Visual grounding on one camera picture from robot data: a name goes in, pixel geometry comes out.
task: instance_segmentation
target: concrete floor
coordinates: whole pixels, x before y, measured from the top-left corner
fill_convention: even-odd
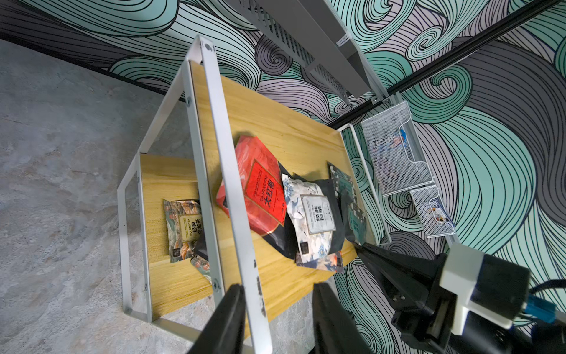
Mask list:
[[[162,96],[0,41],[0,352],[185,353],[122,313],[116,187]],[[191,156],[178,104],[152,152]],[[137,190],[131,267],[142,269]],[[134,304],[143,308],[140,271]],[[311,296],[271,322],[275,350],[314,346]],[[166,316],[202,328],[205,298]]]

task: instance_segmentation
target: red tea package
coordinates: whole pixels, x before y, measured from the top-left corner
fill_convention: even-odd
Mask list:
[[[281,183],[281,173],[288,172],[257,137],[241,135],[235,151],[250,228],[282,255],[294,259],[297,239]],[[224,181],[216,203],[230,215]]]

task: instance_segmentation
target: wooden shelf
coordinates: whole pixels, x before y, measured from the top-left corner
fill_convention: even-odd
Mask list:
[[[189,260],[170,263],[163,200],[198,199],[192,160],[140,154],[153,319],[212,294]]]
[[[222,173],[204,68],[191,63],[191,72],[210,194],[215,201]],[[242,134],[257,136],[290,173],[297,173],[308,180],[330,178],[328,161],[354,176],[344,141],[338,131],[230,79],[222,77],[222,88],[234,143],[237,143]],[[231,284],[241,282],[234,238],[230,219],[223,210],[214,205],[213,214],[222,276],[227,289]],[[296,266],[293,260],[283,257],[255,232],[252,232],[252,240],[270,321],[309,294],[313,284],[323,282],[334,274]],[[356,256],[354,246],[345,241],[342,248],[344,264],[348,264]]]

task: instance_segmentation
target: mesh organizer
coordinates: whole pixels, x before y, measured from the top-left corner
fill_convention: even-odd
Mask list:
[[[456,233],[436,185],[410,191],[427,238]]]
[[[361,122],[384,197],[434,183],[407,102]]]

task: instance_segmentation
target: white metal frame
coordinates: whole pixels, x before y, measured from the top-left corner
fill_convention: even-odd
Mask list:
[[[358,135],[355,132],[355,128],[352,124],[348,123],[344,126],[341,126],[340,128],[338,128],[338,131],[340,132],[340,135],[342,135],[342,131],[345,130],[346,128],[350,128],[350,130],[352,131],[352,136],[354,137],[354,143],[355,143],[355,147],[358,150],[358,154],[359,157],[362,159],[362,165],[363,165],[363,171],[366,174],[367,179],[370,182],[370,190],[371,190],[371,195],[374,197],[375,199],[375,203],[378,205],[378,209],[379,209],[379,216],[381,217],[381,222],[383,223],[383,232],[385,233],[385,236],[387,237],[387,242],[385,243],[380,243],[381,240],[378,240],[378,233],[377,230],[374,229],[373,224],[370,223],[372,231],[374,233],[374,240],[375,240],[375,244],[378,246],[383,246],[383,245],[387,245],[391,243],[391,235],[389,234],[389,230],[387,229],[387,223],[385,222],[385,216],[383,214],[383,208],[381,207],[381,198],[378,198],[378,194],[375,191],[375,186],[374,186],[374,182],[370,179],[370,171],[367,168],[367,164],[366,164],[366,159],[363,155],[363,151],[362,151],[362,147],[359,144],[359,140],[358,140]]]
[[[254,266],[255,252],[251,239],[250,225],[247,220],[246,205],[244,202],[242,186],[239,179],[238,165],[234,151],[234,144],[226,110],[224,91],[218,69],[216,50],[212,41],[197,35],[190,49],[177,71],[175,78],[171,82],[157,113],[149,126],[141,145],[138,148],[134,159],[130,163],[122,182],[118,186],[118,222],[119,222],[119,242],[120,242],[120,262],[122,273],[122,296],[124,313],[149,322],[163,330],[176,334],[194,342],[200,331],[191,327],[158,318],[153,321],[151,306],[151,284],[149,281],[149,263],[147,257],[147,239],[145,235],[145,214],[143,204],[142,174],[140,166],[140,154],[147,153],[157,135],[161,131],[163,124],[169,117],[173,107],[185,92],[187,115],[191,132],[192,149],[194,153],[195,169],[198,179],[199,199],[203,215],[203,226],[205,231],[210,272],[213,285],[215,304],[218,305],[225,293],[225,284],[222,278],[222,267],[220,254],[218,252],[218,241],[214,216],[212,213],[212,200],[204,160],[204,150],[198,116],[196,112],[195,96],[192,86],[192,75],[190,61],[203,63],[204,72],[207,80],[208,94],[210,98],[212,120],[215,127],[218,153],[220,155],[220,168],[226,187],[226,198],[230,210],[230,222],[234,234],[234,243],[238,258],[238,265],[242,285],[245,290],[246,310],[253,348],[244,346],[246,353],[269,354],[272,352],[271,334],[269,332],[269,322],[265,312],[259,272]],[[146,307],[147,312],[141,313],[132,309],[132,292],[130,280],[130,253],[128,251],[128,233],[126,220],[126,186],[130,183],[134,174],[138,175],[138,191],[140,199],[140,219],[141,236],[143,239],[143,258],[144,258],[144,278],[146,285]]]

